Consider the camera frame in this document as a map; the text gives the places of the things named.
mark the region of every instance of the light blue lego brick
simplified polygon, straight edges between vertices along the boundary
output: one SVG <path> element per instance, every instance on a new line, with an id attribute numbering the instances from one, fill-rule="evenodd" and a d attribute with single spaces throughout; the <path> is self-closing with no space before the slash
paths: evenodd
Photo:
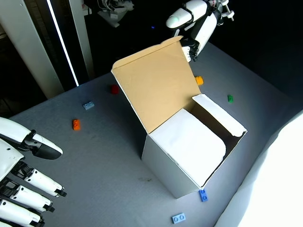
<path id="1" fill-rule="evenodd" d="M 184 213 L 175 215 L 175 216 L 173 216 L 173 217 L 171 217 L 171 218 L 172 218 L 172 221 L 174 222 L 174 224 L 186 220 L 185 214 L 184 214 Z"/>
<path id="2" fill-rule="evenodd" d="M 200 194 L 202 202 L 208 201 L 208 197 L 207 197 L 207 194 L 206 194 L 205 190 L 200 190 L 199 194 Z"/>
<path id="3" fill-rule="evenodd" d="M 93 102 L 88 102 L 88 103 L 86 103 L 86 104 L 83 105 L 83 107 L 84 107 L 85 110 L 88 110 L 88 109 L 90 109 L 90 108 L 92 108 L 94 106 L 95 106 L 95 104 Z"/>

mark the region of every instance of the light strip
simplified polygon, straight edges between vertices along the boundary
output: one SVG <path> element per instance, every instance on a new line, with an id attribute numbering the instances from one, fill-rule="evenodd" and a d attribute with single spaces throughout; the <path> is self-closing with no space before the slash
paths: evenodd
<path id="1" fill-rule="evenodd" d="M 58 35 L 59 35 L 59 39 L 60 39 L 60 41 L 61 41 L 61 44 L 62 44 L 64 53 L 65 53 L 67 62 L 68 62 L 68 64 L 69 64 L 69 66 L 70 66 L 71 73 L 72 73 L 72 75 L 73 75 L 73 77 L 74 77 L 74 80 L 75 80 L 75 82 L 76 82 L 76 85 L 77 85 L 77 87 L 78 87 L 78 86 L 79 86 L 79 83 L 78 83 L 78 80 L 77 80 L 77 78 L 76 78 L 76 74 L 75 74 L 75 72 L 74 72 L 74 69 L 73 69 L 73 67 L 72 67 L 72 65 L 71 65 L 71 60 L 70 60 L 70 58 L 69 58 L 69 56 L 68 56 L 68 53 L 67 53 L 67 50 L 66 50 L 66 47 L 65 47 L 65 44 L 64 44 L 64 41 L 63 41 L 63 38 L 62 38 L 62 35 L 61 35 L 61 32 L 60 32 L 60 29 L 59 29 L 57 20 L 56 20 L 56 17 L 55 17 L 55 13 L 53 12 L 53 7 L 52 7 L 52 4 L 51 4 L 51 1 L 50 1 L 50 0 L 47 0 L 47 4 L 48 4 L 48 8 L 49 8 L 49 10 L 50 10 L 50 12 L 51 12 L 51 15 L 52 15 L 53 22 L 54 22 L 54 24 L 55 24 L 57 33 L 58 33 Z"/>

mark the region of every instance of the robotic hand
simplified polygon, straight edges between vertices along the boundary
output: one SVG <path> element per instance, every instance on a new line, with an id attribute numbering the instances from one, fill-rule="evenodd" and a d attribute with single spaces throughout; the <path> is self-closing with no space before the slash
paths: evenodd
<path id="1" fill-rule="evenodd" d="M 188 62 L 195 61 L 204 48 L 215 27 L 223 24 L 223 17 L 233 21 L 229 0 L 191 0 L 174 12 L 166 21 L 166 26 L 174 30 L 174 36 L 183 33 L 180 41 Z"/>
<path id="2" fill-rule="evenodd" d="M 0 227 L 42 227 L 44 221 L 40 212 L 53 212 L 53 201 L 12 181 L 7 175 L 11 172 L 55 197 L 66 196 L 66 192 L 59 183 L 24 163 L 24 156 L 17 149 L 31 151 L 34 156 L 45 159 L 57 159 L 63 151 L 35 130 L 0 117 Z"/>

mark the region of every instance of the open box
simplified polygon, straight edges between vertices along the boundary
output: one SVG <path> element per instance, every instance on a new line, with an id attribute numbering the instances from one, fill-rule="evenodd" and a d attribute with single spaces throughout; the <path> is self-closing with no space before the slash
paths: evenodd
<path id="1" fill-rule="evenodd" d="M 247 132 L 201 94 L 180 38 L 123 58 L 112 69 L 147 132 L 142 161 L 176 198 L 202 189 Z"/>

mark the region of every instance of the gray table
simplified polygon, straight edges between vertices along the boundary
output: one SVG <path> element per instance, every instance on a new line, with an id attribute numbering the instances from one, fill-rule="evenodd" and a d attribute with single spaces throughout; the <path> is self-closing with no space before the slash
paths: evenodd
<path id="1" fill-rule="evenodd" d="M 201 91 L 248 130 L 207 184 L 209 201 L 202 203 L 198 193 L 174 199 L 143 164 L 145 131 L 124 95 L 110 94 L 109 85 L 116 82 L 107 74 L 12 117 L 64 151 L 54 161 L 26 154 L 30 165 L 62 183 L 68 192 L 66 198 L 54 199 L 54 213 L 44 213 L 46 227 L 166 227 L 173 225 L 171 216 L 181 212 L 187 219 L 180 227 L 216 223 L 269 136 L 281 125 L 290 102 L 211 44 L 191 67 L 204 78 Z M 233 95 L 233 104 L 227 102 L 228 94 Z M 82 104 L 88 101 L 95 107 L 85 111 Z M 81 120 L 81 131 L 72 129 L 75 118 Z"/>

